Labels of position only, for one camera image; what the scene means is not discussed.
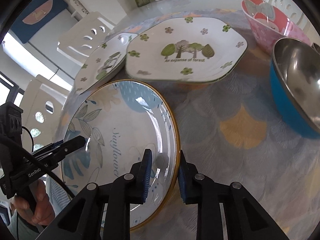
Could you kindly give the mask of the left hand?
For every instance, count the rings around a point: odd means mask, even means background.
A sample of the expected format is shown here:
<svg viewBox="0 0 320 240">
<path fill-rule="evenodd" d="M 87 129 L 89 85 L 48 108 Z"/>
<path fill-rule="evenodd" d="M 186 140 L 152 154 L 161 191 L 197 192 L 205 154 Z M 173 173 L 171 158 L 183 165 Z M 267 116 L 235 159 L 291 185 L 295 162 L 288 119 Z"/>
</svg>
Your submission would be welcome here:
<svg viewBox="0 0 320 240">
<path fill-rule="evenodd" d="M 27 215 L 26 211 L 29 209 L 29 203 L 22 197 L 15 196 L 13 198 L 13 206 L 16 208 L 18 214 L 29 224 L 49 225 L 55 218 L 55 212 L 49 201 L 49 196 L 46 193 L 46 186 L 40 179 L 37 181 L 35 196 L 37 205 L 32 217 Z"/>
</svg>

